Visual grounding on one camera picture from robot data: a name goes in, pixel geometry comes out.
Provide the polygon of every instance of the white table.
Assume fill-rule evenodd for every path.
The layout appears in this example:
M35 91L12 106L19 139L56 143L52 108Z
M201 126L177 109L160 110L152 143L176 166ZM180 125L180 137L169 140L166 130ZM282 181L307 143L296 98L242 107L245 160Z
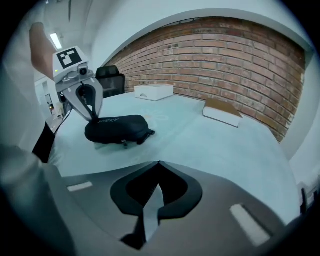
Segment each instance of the white table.
M300 214L296 182L267 127L243 117L239 128L202 116L204 102L174 95L148 101L126 93L103 100L100 117L142 115L155 135L144 144L98 144L85 137L88 124L73 111L60 127L49 163L63 177L167 161L226 178L269 206L285 224Z

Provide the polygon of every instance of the white cardboard box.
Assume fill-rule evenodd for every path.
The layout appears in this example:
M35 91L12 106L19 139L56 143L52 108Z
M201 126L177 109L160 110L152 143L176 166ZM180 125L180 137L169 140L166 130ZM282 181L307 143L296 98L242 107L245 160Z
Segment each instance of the white cardboard box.
M167 84L138 85L134 87L134 93L136 98L158 101L174 95L174 86Z

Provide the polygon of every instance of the chair backrest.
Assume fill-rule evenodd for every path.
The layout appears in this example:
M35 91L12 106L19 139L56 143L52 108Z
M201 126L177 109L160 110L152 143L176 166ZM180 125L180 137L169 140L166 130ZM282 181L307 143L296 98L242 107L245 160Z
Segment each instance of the chair backrest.
M99 67L95 75L103 88L103 98L125 93L126 77L116 66Z

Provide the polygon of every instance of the camera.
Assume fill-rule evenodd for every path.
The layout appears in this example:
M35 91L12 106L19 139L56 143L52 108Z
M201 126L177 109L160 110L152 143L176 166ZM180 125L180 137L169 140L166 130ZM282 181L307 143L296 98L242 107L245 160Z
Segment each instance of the camera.
M88 70L86 68L81 68L79 71L80 75L82 75L82 76L86 75L87 72L88 72Z

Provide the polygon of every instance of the ceiling light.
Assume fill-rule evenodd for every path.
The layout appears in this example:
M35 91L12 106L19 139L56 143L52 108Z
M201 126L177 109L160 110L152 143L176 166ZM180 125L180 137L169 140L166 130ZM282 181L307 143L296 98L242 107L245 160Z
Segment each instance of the ceiling light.
M61 43L59 41L59 38L58 38L58 35L57 33L53 33L50 35L55 47L59 50L59 49L62 49L62 46L61 46Z

